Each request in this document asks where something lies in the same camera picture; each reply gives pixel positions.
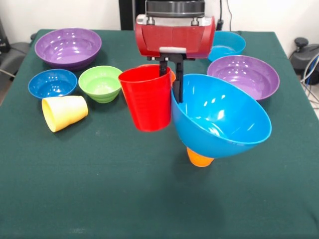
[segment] large blue bowl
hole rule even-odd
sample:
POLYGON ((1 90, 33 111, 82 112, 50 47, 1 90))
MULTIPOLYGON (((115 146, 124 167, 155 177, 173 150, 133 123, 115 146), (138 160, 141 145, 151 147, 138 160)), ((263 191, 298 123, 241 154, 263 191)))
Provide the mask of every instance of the large blue bowl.
POLYGON ((77 85, 76 76, 67 70, 52 69, 34 76, 28 85, 29 92, 38 99, 66 96, 77 85))
POLYGON ((181 141, 210 158, 245 152, 267 140, 272 126, 265 110, 236 86, 215 77, 184 76, 183 103, 172 92, 172 116, 181 141))
POLYGON ((215 32, 213 48, 208 59, 214 61, 223 56, 240 55, 245 47, 245 39, 237 33, 217 31, 215 32))

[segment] bowl rim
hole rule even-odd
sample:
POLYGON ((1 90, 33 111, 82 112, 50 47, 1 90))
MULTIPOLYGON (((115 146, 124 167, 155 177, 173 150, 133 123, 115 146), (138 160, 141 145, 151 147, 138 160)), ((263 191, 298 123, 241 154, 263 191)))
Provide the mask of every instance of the bowl rim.
POLYGON ((95 54, 97 54, 100 50, 101 50, 101 47, 102 47, 102 38, 100 37, 99 34, 97 34, 95 31, 93 30, 90 30, 90 29, 86 29, 86 28, 80 28, 80 27, 66 27, 66 28, 61 28, 61 29, 56 29, 56 30, 52 30, 46 34, 44 34, 43 36, 41 36, 35 43, 34 45, 34 51, 36 53, 36 55, 42 60, 42 61, 45 61, 45 62, 48 62, 48 63, 51 63, 51 64, 56 64, 56 65, 60 65, 60 66, 67 66, 67 65, 72 65, 72 64, 78 64, 78 63, 82 63, 88 59, 90 59, 92 56, 94 56, 95 54), (39 44, 39 42, 46 36, 54 33, 54 32, 57 32, 57 31, 61 31, 61 30, 68 30, 68 29, 79 29, 79 30, 84 30, 84 31, 88 31, 88 32, 91 32, 93 33, 94 35, 96 35, 99 39, 99 42, 98 42, 98 49, 93 53, 91 54, 90 56, 86 57, 85 59, 81 60, 81 61, 74 61, 74 62, 69 62, 69 63, 56 63, 56 62, 52 62, 52 61, 49 61, 49 60, 46 60, 44 59, 43 57, 41 57, 39 55, 39 52, 37 51, 37 45, 39 44))
MULTIPOLYGON (((215 35, 214 35, 214 38, 216 37, 216 34, 217 34, 217 35, 220 35, 220 34, 230 34, 230 35, 236 35, 236 36, 238 36, 239 39, 241 39, 242 42, 244 43, 244 46, 241 48, 241 50, 236 51, 237 54, 238 54, 238 52, 243 52, 243 50, 245 50, 245 48, 246 48, 246 46, 247 46, 247 42, 246 42, 245 38, 244 38, 243 36, 239 35, 239 34, 236 33, 236 32, 233 32, 233 31, 216 31, 216 32, 215 32, 215 35)), ((214 48, 215 46, 214 46, 214 41, 213 41, 213 45, 212 45, 212 49, 211 49, 210 53, 212 52, 212 50, 213 50, 213 48, 214 48)))
POLYGON ((120 90, 120 89, 122 88, 121 81, 120 81, 119 78, 118 78, 118 81, 119 81, 119 83, 120 83, 120 86, 119 86, 118 88, 114 89, 112 92, 97 94, 97 93, 92 93, 92 92, 90 92, 90 91, 84 90, 84 89, 83 89, 83 86, 81 86, 81 81, 82 81, 82 79, 83 79, 84 73, 86 73, 87 71, 90 71, 90 70, 92 70, 92 69, 96 69, 96 68, 116 69, 116 70, 118 70, 118 71, 120 72, 120 74, 122 74, 122 72, 123 72, 123 71, 121 71, 119 68, 116 68, 116 67, 114 67, 114 66, 103 66, 103 65, 101 65, 101 66, 94 66, 94 67, 91 67, 91 68, 89 68, 89 69, 86 69, 86 70, 80 75, 79 80, 78 80, 79 87, 80 87, 80 89, 81 89, 84 93, 90 94, 90 95, 94 95, 94 96, 102 96, 102 95, 108 95, 108 94, 115 93, 115 92, 117 92, 118 90, 120 90))
POLYGON ((191 121, 193 124, 195 124, 201 131, 203 131, 204 133, 207 133, 207 134, 209 134, 209 135, 213 135, 213 136, 215 136, 215 137, 217 137, 217 138, 219 138, 219 139, 221 139, 221 140, 226 140, 226 141, 231 142, 231 143, 234 143, 234 144, 243 144, 243 145, 257 145, 257 144, 260 144, 260 143, 262 143, 262 142, 265 142, 265 141, 270 137, 273 128, 272 128, 272 123, 271 123, 271 120, 270 120, 270 118, 269 118, 269 115, 267 114, 267 112, 265 111, 265 109, 264 109, 254 98, 252 98, 249 94, 247 94, 246 92, 244 92, 243 90, 241 90, 241 89, 238 88, 237 86, 234 86, 234 85, 232 85, 232 84, 230 84, 230 83, 228 83, 228 82, 226 82, 226 81, 223 81, 223 80, 221 80, 221 79, 219 79, 219 78, 217 78, 217 77, 214 77, 214 76, 208 76, 208 75, 205 75, 205 74, 194 74, 194 73, 192 73, 192 74, 186 74, 186 75, 184 75, 184 76, 187 76, 187 75, 193 75, 193 76, 194 76, 194 75, 200 75, 200 76, 211 77, 211 78, 214 78, 215 80, 218 80, 218 81, 221 81, 221 82, 223 82, 223 83, 225 83, 225 84, 230 85, 230 87, 234 87, 234 88, 240 90, 242 93, 244 93, 244 94, 247 95, 249 98, 251 98, 251 99, 255 102, 255 104, 257 105, 257 107, 259 107, 259 108, 261 109, 261 111, 262 111, 262 112, 264 113, 264 115, 267 117, 267 121, 268 121, 268 124, 269 124, 269 132, 268 132, 267 136, 264 137, 264 139, 259 140, 259 141, 255 141, 255 142, 236 141, 236 140, 228 139, 228 138, 225 138, 225 137, 221 137, 221 136, 218 136, 218 135, 209 133, 205 128, 203 128, 201 125, 199 125, 198 123, 196 123, 195 121, 193 121, 187 114, 185 114, 184 111, 182 111, 182 110, 180 109, 180 107, 178 106, 178 103, 177 103, 177 101, 176 101, 176 99, 175 99, 175 97, 174 97, 174 92, 173 92, 173 89, 172 89, 172 90, 171 90, 171 97, 172 97, 172 99, 173 99, 174 104, 179 108, 179 110, 181 111, 181 113, 182 113, 189 121, 191 121))
POLYGON ((256 60, 256 61, 259 61, 259 62, 262 63, 262 64, 265 64, 265 65, 269 66, 270 69, 271 69, 273 72, 275 72, 275 74, 276 74, 276 87, 275 87, 275 89, 274 89, 271 93, 267 94, 266 96, 263 96, 263 97, 258 98, 258 99, 255 99, 255 98, 254 98, 255 100, 257 100, 257 101, 265 100, 265 99, 269 98, 270 96, 272 96, 272 95, 279 89, 279 86, 280 86, 280 76, 279 76, 278 72, 275 70, 275 68, 272 67, 269 63, 267 63, 267 62, 265 62, 265 61, 263 61, 263 60, 261 60, 261 59, 258 59, 258 58, 256 58, 256 57, 253 57, 253 56, 230 55, 230 56, 220 57, 220 58, 214 60, 212 63, 209 64, 209 66, 208 66, 208 68, 207 68, 207 75, 210 76, 210 75, 208 74, 208 71, 209 71, 210 67, 213 65, 213 63, 219 61, 220 59, 230 58, 230 57, 243 57, 243 58, 248 58, 248 59, 256 60))
POLYGON ((32 82, 37 76, 42 75, 42 74, 47 73, 47 72, 51 72, 51 71, 60 71, 60 72, 68 73, 68 74, 71 73, 71 76, 73 76, 73 77, 75 78, 75 81, 76 81, 76 82, 75 82, 75 85, 73 86, 73 88, 72 88, 68 93, 63 94, 63 96, 67 96, 68 94, 72 93, 72 92, 75 90, 75 88, 76 88, 76 86, 77 86, 77 84, 78 84, 78 78, 77 78, 76 75, 75 75, 73 72, 71 72, 71 71, 68 71, 68 70, 65 70, 65 69, 49 69, 49 70, 46 70, 46 71, 41 71, 40 73, 38 73, 38 74, 36 74, 35 76, 33 76, 33 77, 31 78, 31 80, 29 81, 29 83, 28 83, 29 93, 30 93, 31 95, 33 95, 34 97, 38 98, 39 100, 42 100, 42 99, 47 98, 47 97, 39 97, 39 96, 35 95, 35 94, 32 92, 32 90, 30 89, 30 84, 31 84, 31 82, 32 82))

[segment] bowl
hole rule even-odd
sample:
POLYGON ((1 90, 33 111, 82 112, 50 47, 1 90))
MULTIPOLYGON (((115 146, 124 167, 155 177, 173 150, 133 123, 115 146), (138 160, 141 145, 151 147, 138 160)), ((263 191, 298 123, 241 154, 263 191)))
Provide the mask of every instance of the bowl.
POLYGON ((201 74, 184 76, 183 102, 171 91, 172 118, 186 147, 209 158, 243 153, 272 131, 260 104, 238 87, 201 74))
POLYGON ((266 62, 250 56, 225 56, 212 62, 207 74, 227 81, 260 101, 279 88, 276 70, 266 62))
POLYGON ((67 70, 52 69, 34 76, 29 84, 29 92, 39 100, 47 97, 66 96, 77 85, 76 76, 67 70))
POLYGON ((102 46, 100 36, 87 29, 51 31, 35 44, 35 53, 53 68, 81 70, 91 64, 102 46))
POLYGON ((79 78, 79 87, 98 103, 108 103, 115 99, 121 90, 119 75, 121 70, 112 66, 92 67, 79 78))
MULTIPOLYGON (((141 65, 141 66, 159 66, 159 67, 160 67, 159 64, 144 64, 144 65, 141 65)), ((171 71, 171 79, 170 79, 170 82, 171 82, 172 85, 173 85, 173 83, 174 83, 175 80, 176 80, 176 74, 175 74, 174 71, 171 71)))
POLYGON ((213 47, 208 59, 214 61, 223 56, 240 55, 245 47, 245 39, 237 33, 217 31, 215 32, 213 47))

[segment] cup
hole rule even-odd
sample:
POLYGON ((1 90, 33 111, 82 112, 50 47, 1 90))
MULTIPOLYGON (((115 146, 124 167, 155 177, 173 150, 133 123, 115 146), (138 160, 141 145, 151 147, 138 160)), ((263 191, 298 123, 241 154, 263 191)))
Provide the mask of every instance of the cup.
POLYGON ((52 132, 66 128, 88 115, 88 107, 82 96, 44 98, 42 111, 52 132))
MULTIPOLYGON (((144 65, 141 65, 141 66, 158 66, 159 70, 160 70, 160 65, 159 64, 144 64, 144 65)), ((170 72, 170 82, 171 82, 171 85, 173 85, 174 81, 176 80, 176 74, 174 71, 171 71, 170 72)))
POLYGON ((146 65, 119 75, 122 90, 135 127, 144 132, 165 128, 170 123, 171 98, 168 67, 160 76, 158 65, 146 65))
POLYGON ((187 148, 187 154, 190 162, 197 167, 207 167, 214 161, 213 158, 201 156, 192 151, 190 148, 187 148))

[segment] red cup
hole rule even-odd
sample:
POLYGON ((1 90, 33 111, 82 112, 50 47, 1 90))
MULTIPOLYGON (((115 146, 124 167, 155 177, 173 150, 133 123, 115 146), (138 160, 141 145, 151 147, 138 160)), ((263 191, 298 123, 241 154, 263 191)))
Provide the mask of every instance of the red cup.
POLYGON ((171 69, 160 76, 157 65, 133 68, 119 76, 134 125, 140 131, 157 131, 169 125, 170 78, 171 69))

